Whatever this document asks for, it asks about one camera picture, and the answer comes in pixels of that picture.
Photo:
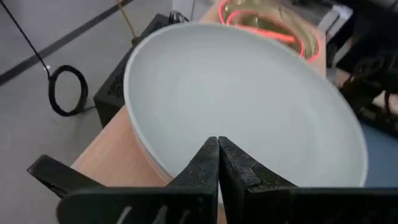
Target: wooden table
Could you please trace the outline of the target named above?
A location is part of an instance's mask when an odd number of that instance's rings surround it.
[[[219,22],[218,4],[203,16],[202,22]],[[325,76],[325,44],[317,60],[311,63]],[[138,187],[164,186],[167,181],[149,162],[131,126],[127,109],[123,106],[94,141],[73,163],[72,168],[105,186]],[[219,212],[219,223],[225,222]]]

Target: gray floor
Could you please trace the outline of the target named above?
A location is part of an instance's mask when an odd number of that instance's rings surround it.
[[[17,19],[33,43],[42,49],[113,2],[15,0],[6,4],[18,12]],[[140,34],[156,13],[167,15],[171,5],[171,0],[134,0],[125,9]],[[32,55],[7,19],[1,10],[0,73]],[[47,57],[45,62],[52,71],[63,64],[79,69],[88,82],[88,105],[92,105],[92,96],[127,52],[130,41],[131,33],[117,12]],[[80,95],[78,81],[73,76],[61,76],[56,94],[62,96],[58,97],[62,107],[72,108]],[[0,105],[0,223],[56,223],[58,198],[25,170],[41,154],[70,165],[101,131],[98,114],[96,110],[71,118],[55,114],[47,98],[47,77],[39,64],[0,86]]]

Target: blue surface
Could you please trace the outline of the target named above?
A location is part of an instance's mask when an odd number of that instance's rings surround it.
[[[369,153],[365,187],[398,187],[398,139],[361,124]]]

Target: white plate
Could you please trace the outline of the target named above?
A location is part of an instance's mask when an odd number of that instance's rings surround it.
[[[226,136],[300,187],[364,185],[368,154],[348,104],[276,41],[219,24],[163,28],[133,51],[124,97],[171,177],[209,136]]]

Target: yellow cable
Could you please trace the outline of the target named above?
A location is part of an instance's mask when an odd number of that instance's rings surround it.
[[[118,6],[119,6],[119,9],[120,9],[120,11],[122,12],[124,19],[126,20],[127,24],[128,24],[128,25],[129,25],[129,27],[130,27],[130,30],[131,30],[132,36],[133,36],[134,38],[136,38],[136,34],[134,33],[134,29],[132,28],[132,25],[131,25],[131,23],[130,23],[129,19],[127,18],[127,15],[126,15],[126,13],[124,12],[124,9],[123,9],[123,6],[122,6],[122,4],[120,4],[119,0],[115,0],[115,1],[116,1],[116,3],[117,3],[117,4],[118,4]]]

